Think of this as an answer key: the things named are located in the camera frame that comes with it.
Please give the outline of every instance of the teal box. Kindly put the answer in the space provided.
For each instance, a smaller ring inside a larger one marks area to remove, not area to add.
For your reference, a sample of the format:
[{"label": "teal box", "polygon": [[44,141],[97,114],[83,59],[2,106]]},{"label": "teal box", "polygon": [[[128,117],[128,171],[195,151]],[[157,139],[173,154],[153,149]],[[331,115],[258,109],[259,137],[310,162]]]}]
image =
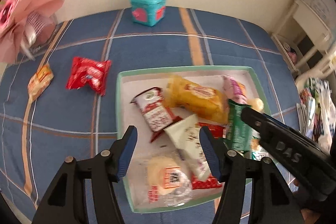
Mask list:
[{"label": "teal box", "polygon": [[130,0],[133,22],[154,26],[160,21],[166,10],[166,0]]}]

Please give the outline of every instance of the blue gripper pad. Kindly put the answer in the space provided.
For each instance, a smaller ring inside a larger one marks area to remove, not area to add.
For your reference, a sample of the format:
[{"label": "blue gripper pad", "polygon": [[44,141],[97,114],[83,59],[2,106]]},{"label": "blue gripper pad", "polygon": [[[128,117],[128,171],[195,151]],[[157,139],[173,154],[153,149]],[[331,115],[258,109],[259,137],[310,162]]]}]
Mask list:
[{"label": "blue gripper pad", "polygon": [[129,166],[129,163],[131,162],[131,158],[132,158],[132,155],[135,149],[135,145],[137,144],[137,140],[138,140],[138,131],[136,127],[132,127],[130,133],[128,133],[127,131],[123,137],[123,138],[127,138],[127,142],[118,160],[117,177],[119,180],[123,178],[127,173],[128,166]]},{"label": "blue gripper pad", "polygon": [[210,142],[209,138],[213,138],[211,133],[208,134],[203,128],[199,130],[199,141],[201,143],[205,158],[207,159],[208,165],[210,167],[211,174],[219,180],[221,177],[221,171],[219,169],[219,159],[216,155],[214,148]]},{"label": "blue gripper pad", "polygon": [[290,127],[285,125],[284,123],[278,121],[277,119],[274,119],[272,116],[267,115],[267,114],[263,114],[267,119],[270,119],[272,122],[274,122],[275,124],[279,125],[280,127],[284,128],[284,129],[289,129]]}]

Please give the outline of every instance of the snack package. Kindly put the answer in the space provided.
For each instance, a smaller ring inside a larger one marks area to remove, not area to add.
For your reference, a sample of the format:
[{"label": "snack package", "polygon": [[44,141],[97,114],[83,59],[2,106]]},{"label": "snack package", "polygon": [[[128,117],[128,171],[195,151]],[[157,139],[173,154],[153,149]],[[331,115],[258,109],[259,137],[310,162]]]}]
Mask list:
[{"label": "snack package", "polygon": [[191,171],[199,180],[205,181],[209,177],[210,169],[200,144],[200,128],[197,115],[193,114],[165,128],[164,131],[179,150]]},{"label": "snack package", "polygon": [[150,88],[135,96],[131,103],[136,103],[140,108],[143,117],[152,130],[151,142],[157,139],[164,131],[163,129],[175,122],[182,120],[176,117],[162,97],[162,89]]},{"label": "snack package", "polygon": [[206,122],[199,122],[198,124],[199,124],[200,127],[208,127],[212,136],[215,139],[225,138],[226,127],[219,126],[217,124],[210,124],[210,123],[206,123]]},{"label": "snack package", "polygon": [[204,119],[227,123],[228,112],[223,108],[226,97],[216,89],[174,75],[169,79],[165,99],[169,107],[184,106]]},{"label": "snack package", "polygon": [[29,102],[34,102],[42,92],[49,86],[54,74],[50,69],[49,63],[40,68],[33,77],[30,78],[28,84]]},{"label": "snack package", "polygon": [[68,90],[80,89],[88,83],[95,92],[104,96],[111,63],[111,60],[99,62],[88,58],[74,57],[66,88]]},{"label": "snack package", "polygon": [[136,208],[180,206],[192,198],[188,169],[174,152],[137,159],[133,171],[130,189]]},{"label": "snack package", "polygon": [[229,99],[230,107],[229,124],[226,130],[226,145],[229,149],[236,151],[250,151],[250,142],[252,137],[252,128],[241,120],[241,112],[245,107],[251,107],[246,104],[239,104]]},{"label": "snack package", "polygon": [[223,90],[228,99],[239,104],[246,104],[246,88],[233,77],[223,75]]},{"label": "snack package", "polygon": [[193,190],[196,189],[212,189],[212,188],[221,188],[222,184],[218,182],[218,180],[212,176],[211,174],[207,178],[206,181],[198,180],[195,175],[192,175],[191,184]]}]

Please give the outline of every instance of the round cheese package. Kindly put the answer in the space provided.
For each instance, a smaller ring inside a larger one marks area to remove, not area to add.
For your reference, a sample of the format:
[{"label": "round cheese package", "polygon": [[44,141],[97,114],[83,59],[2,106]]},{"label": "round cheese package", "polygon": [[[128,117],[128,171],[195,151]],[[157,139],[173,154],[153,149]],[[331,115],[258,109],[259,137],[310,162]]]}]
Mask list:
[{"label": "round cheese package", "polygon": [[191,199],[188,169],[175,152],[138,159],[137,162],[136,185],[131,185],[135,208],[181,206]]}]

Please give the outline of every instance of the green snack wrapper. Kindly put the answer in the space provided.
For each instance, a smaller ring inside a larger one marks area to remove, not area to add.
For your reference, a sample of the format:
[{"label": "green snack wrapper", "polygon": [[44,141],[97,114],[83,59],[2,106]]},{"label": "green snack wrapper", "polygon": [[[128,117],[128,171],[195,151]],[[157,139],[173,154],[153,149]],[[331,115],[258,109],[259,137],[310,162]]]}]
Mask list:
[{"label": "green snack wrapper", "polygon": [[250,105],[239,104],[229,99],[230,107],[228,117],[228,128],[226,130],[226,145],[229,149],[236,151],[250,151],[250,142],[252,137],[252,128],[241,120],[241,112],[245,107]]}]

